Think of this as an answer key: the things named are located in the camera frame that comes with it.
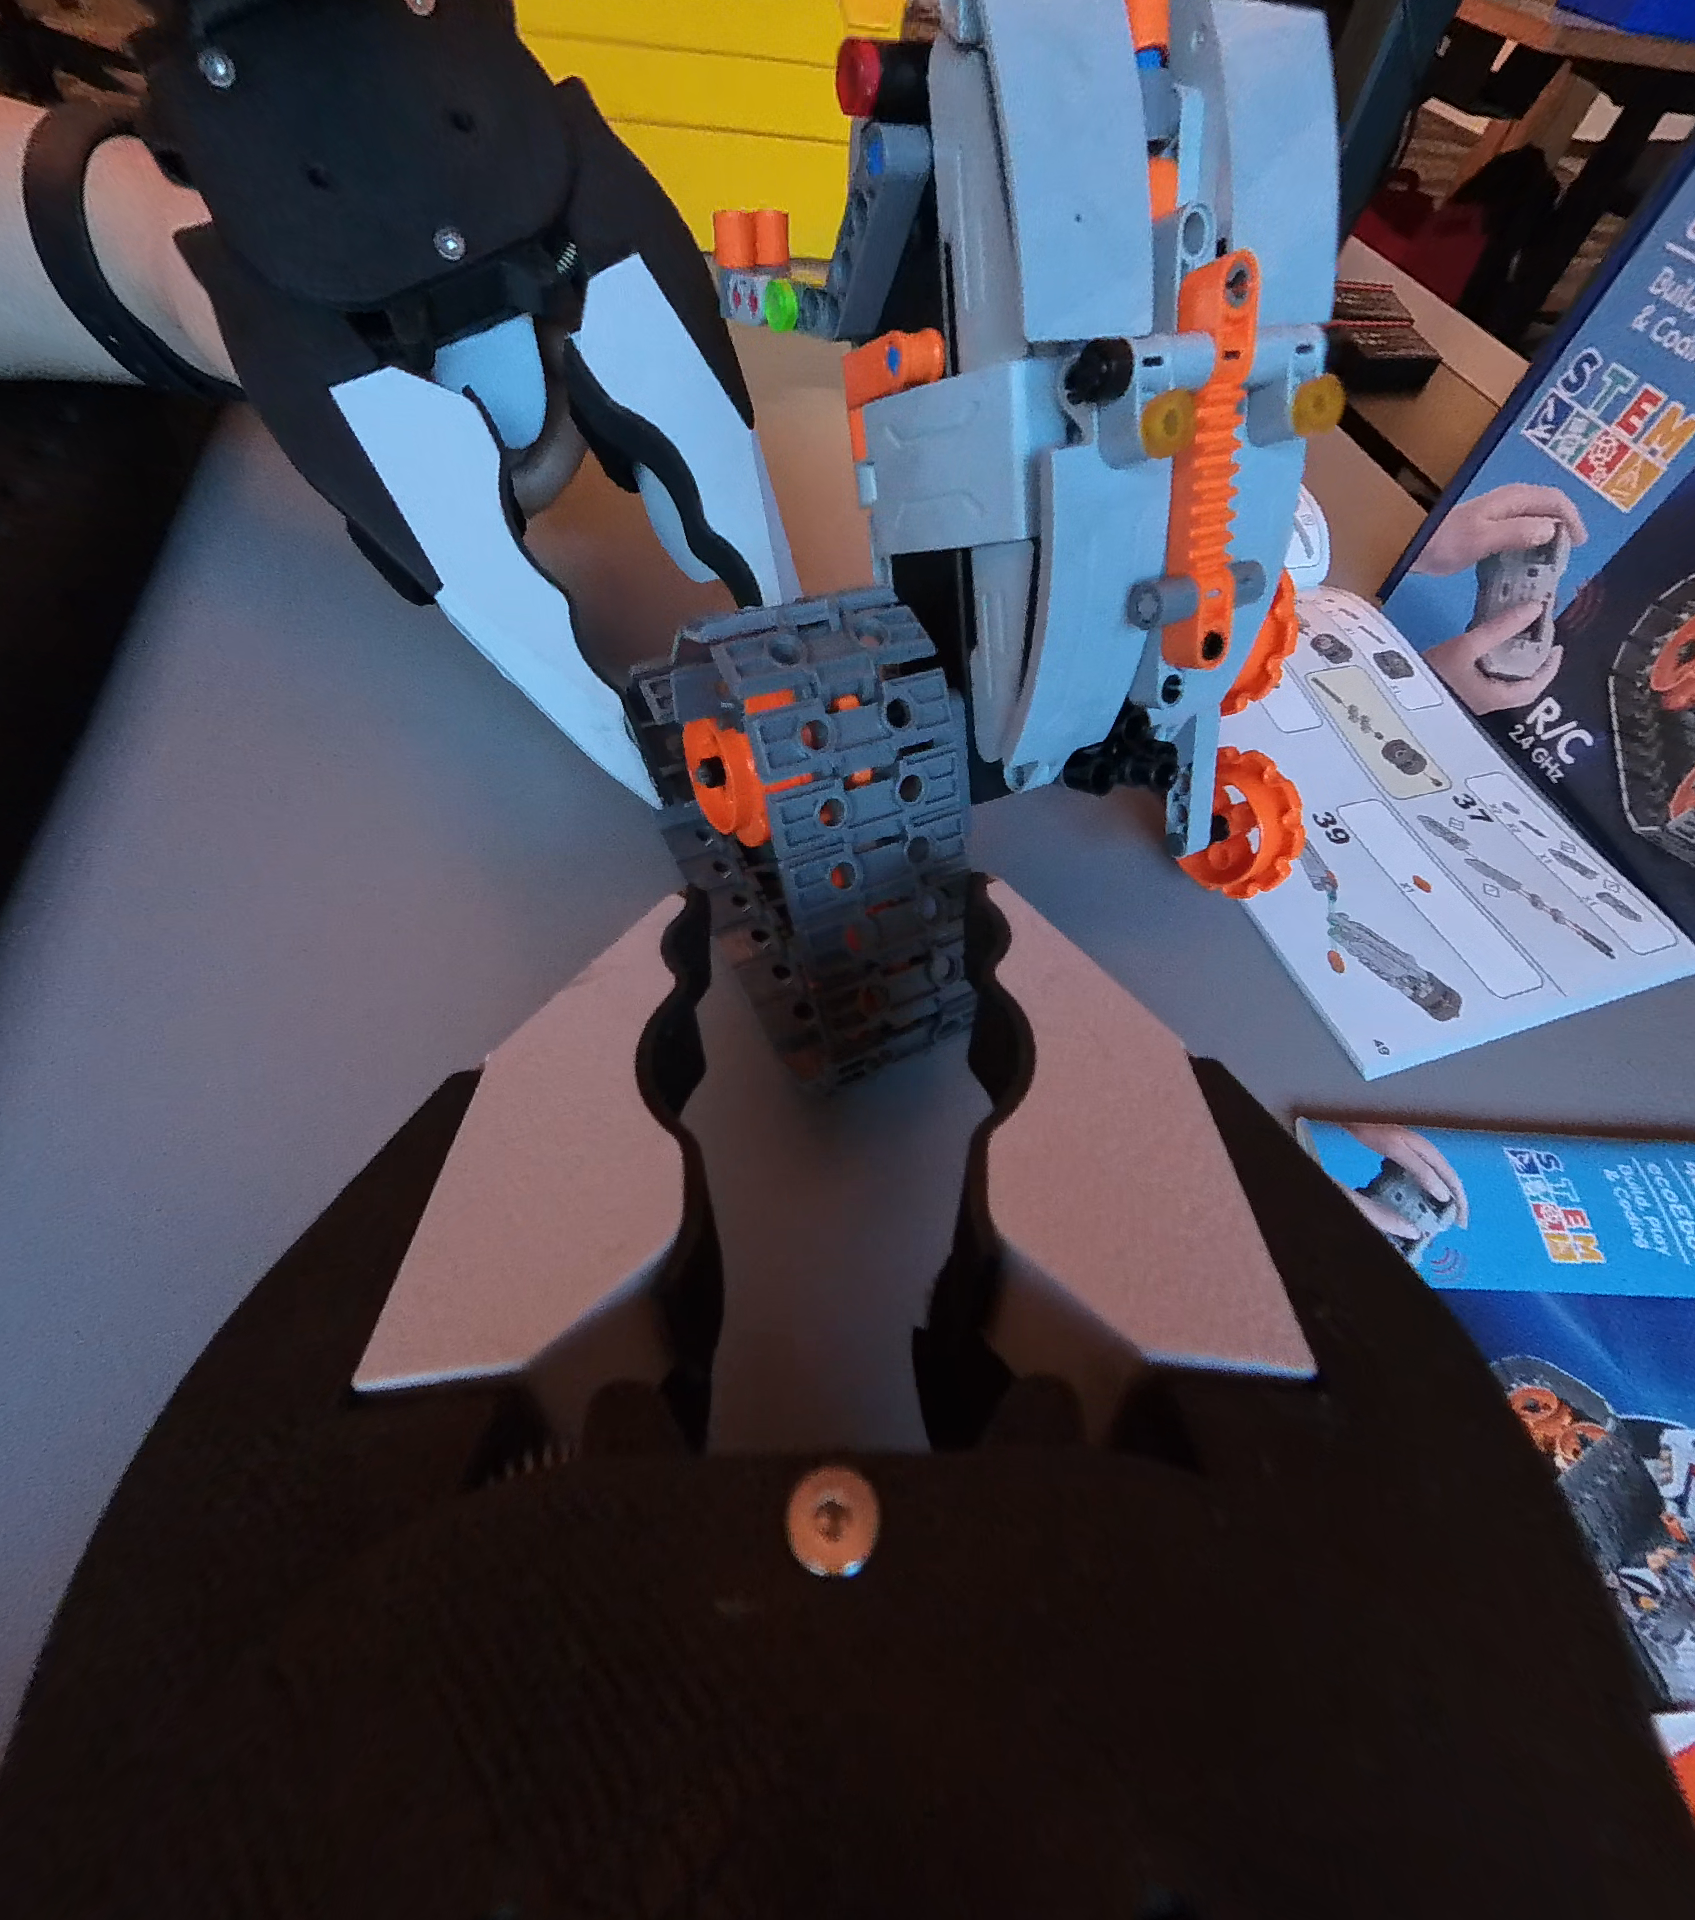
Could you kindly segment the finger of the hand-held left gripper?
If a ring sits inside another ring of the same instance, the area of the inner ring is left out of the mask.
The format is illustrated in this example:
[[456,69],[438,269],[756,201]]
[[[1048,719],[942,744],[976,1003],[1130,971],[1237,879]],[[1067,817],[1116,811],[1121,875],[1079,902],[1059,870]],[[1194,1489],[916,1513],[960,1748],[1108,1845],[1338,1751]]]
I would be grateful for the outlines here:
[[562,382],[593,462],[634,474],[690,582],[723,582],[737,604],[805,592],[762,446],[641,255],[584,283]]
[[625,719],[625,696],[575,642],[567,592],[520,554],[503,515],[503,446],[472,397],[415,373],[334,389],[385,488],[438,577],[432,604],[634,795],[662,804]]

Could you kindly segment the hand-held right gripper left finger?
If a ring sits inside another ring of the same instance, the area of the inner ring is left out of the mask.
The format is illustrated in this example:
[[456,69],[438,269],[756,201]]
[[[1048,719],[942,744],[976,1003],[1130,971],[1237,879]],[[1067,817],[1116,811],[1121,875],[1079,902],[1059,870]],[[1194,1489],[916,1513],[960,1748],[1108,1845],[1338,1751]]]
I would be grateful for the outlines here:
[[503,1376],[577,1433],[614,1376],[705,1448],[723,1240],[685,1107],[705,1073],[705,896],[654,902],[477,1073],[358,1390]]

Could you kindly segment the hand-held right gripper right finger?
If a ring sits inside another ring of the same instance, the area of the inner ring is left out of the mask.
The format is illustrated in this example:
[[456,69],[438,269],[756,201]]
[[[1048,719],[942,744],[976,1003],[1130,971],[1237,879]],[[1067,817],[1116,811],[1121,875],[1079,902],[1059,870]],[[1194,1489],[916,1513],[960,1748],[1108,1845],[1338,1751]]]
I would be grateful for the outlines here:
[[970,879],[970,985],[988,1114],[911,1333],[931,1448],[976,1448],[1022,1376],[1067,1376],[1090,1440],[1168,1368],[1315,1376],[1182,1034],[1002,879]]

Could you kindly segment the dark grey toy track belt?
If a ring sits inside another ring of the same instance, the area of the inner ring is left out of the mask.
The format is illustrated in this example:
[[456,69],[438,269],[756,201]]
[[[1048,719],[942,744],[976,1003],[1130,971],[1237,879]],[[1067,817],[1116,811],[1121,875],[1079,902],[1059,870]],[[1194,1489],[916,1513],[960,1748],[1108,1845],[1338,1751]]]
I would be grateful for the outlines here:
[[692,616],[634,671],[662,844],[799,1082],[976,1023],[970,719],[883,586]]

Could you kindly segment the grey orange block toy robot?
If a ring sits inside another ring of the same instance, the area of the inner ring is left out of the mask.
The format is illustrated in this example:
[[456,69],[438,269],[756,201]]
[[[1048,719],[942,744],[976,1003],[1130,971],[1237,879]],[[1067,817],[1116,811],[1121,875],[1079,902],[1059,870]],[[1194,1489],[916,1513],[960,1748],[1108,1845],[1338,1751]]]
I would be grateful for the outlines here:
[[830,274],[716,217],[723,307],[849,343],[871,577],[1010,789],[1149,787],[1229,902],[1304,849],[1224,744],[1293,658],[1304,441],[1338,425],[1338,75],[1315,6],[843,6]]

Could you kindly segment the grey desk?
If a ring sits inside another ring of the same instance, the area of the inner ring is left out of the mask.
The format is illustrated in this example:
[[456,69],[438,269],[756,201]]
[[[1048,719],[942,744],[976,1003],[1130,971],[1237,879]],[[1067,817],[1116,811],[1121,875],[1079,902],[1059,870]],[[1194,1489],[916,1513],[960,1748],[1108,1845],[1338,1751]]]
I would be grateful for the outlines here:
[[[1362,1082],[1136,789],[979,804],[976,870],[1277,1114],[1695,1142],[1695,973]],[[0,1748],[209,1333],[669,886],[651,811],[229,416],[0,923]],[[700,1034],[716,1448],[926,1448],[911,1326],[988,1107],[960,1054],[812,1097],[727,971]]]

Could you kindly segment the yellow storage bin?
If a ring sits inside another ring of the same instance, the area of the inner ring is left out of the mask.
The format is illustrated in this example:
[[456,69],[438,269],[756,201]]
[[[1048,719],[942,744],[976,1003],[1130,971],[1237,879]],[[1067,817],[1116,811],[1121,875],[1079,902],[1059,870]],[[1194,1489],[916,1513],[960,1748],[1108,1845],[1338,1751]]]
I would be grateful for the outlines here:
[[716,209],[792,209],[792,255],[837,249],[849,116],[837,0],[518,0],[550,75],[577,75],[619,138],[662,179],[692,242]]

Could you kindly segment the black wristband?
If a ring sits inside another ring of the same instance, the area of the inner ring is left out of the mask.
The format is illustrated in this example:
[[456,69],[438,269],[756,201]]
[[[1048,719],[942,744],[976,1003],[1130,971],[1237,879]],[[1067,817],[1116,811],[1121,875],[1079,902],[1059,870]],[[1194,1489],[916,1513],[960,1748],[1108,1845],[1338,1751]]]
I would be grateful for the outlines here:
[[86,171],[92,153],[114,132],[140,138],[140,119],[129,103],[65,103],[25,132],[25,227],[40,249],[40,269],[49,291],[70,307],[70,322],[101,343],[101,360],[144,389],[182,389],[201,399],[236,399],[243,389],[224,378],[191,373],[176,348],[165,348],[101,283],[86,217]]

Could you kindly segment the open instruction booklet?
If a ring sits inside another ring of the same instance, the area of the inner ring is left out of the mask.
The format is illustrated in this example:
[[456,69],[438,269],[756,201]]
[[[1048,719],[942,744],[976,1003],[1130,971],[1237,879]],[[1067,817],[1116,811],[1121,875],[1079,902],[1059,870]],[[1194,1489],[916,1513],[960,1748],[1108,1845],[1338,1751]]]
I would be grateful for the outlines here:
[[1224,817],[1263,854],[1246,920],[1362,1079],[1695,973],[1695,947],[1514,778],[1477,696],[1362,592],[1325,586],[1333,520],[1297,496],[1304,586],[1282,683],[1224,719]]

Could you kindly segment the blue cover booklet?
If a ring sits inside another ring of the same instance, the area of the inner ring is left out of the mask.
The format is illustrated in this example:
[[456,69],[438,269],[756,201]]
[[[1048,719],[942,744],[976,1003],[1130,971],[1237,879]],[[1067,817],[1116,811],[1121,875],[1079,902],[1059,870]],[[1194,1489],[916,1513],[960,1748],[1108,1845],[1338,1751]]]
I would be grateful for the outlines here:
[[1526,1414],[1666,1707],[1695,1707],[1695,1142],[1293,1134],[1445,1292]]

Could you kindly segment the dark slim upright device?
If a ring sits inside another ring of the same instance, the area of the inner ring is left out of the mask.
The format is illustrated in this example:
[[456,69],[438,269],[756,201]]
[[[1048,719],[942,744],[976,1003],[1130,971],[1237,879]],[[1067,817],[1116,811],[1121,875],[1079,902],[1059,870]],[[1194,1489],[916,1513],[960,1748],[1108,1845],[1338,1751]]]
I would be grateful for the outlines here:
[[1325,0],[1338,69],[1338,227],[1353,227],[1390,179],[1454,11],[1459,0]]

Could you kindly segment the blue toy robot box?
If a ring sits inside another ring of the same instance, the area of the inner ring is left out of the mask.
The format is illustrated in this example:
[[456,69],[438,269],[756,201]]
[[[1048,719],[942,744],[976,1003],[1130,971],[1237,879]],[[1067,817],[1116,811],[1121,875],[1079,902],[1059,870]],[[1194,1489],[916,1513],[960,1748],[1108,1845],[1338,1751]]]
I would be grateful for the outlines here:
[[1390,616],[1435,666],[1477,602],[1459,537],[1571,503],[1547,688],[1464,671],[1464,706],[1695,947],[1695,138],[1459,466]]

